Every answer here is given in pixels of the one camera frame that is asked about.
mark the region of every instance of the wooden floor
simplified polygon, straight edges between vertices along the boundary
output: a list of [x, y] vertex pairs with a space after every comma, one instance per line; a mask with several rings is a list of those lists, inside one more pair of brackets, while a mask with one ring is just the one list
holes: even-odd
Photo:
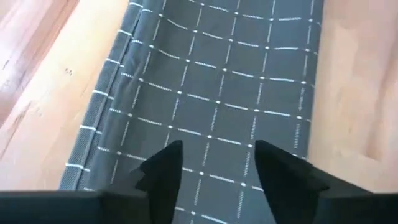
[[[0, 189], [57, 189], [127, 0], [0, 1]], [[309, 159], [398, 191], [398, 2], [325, 0]]]

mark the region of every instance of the gray ironing board cover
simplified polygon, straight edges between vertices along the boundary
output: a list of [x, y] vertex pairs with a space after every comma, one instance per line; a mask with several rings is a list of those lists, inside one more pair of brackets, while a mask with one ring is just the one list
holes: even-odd
[[322, 9], [131, 0], [60, 189], [104, 187], [181, 139], [176, 223], [274, 223], [253, 144], [307, 156]]

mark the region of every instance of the dark object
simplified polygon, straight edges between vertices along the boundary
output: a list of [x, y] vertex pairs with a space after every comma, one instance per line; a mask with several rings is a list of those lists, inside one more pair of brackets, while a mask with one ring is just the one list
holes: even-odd
[[277, 224], [398, 222], [398, 194], [372, 194], [265, 141], [255, 157]]
[[175, 141], [98, 192], [2, 192], [0, 223], [171, 223], [182, 153]]

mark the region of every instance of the checkered fabric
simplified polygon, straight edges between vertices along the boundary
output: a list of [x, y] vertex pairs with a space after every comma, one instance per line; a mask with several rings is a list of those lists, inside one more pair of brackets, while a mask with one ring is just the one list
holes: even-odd
[[101, 188], [181, 139], [176, 223], [274, 223], [253, 144], [306, 157], [322, 8], [132, 0], [60, 188]]

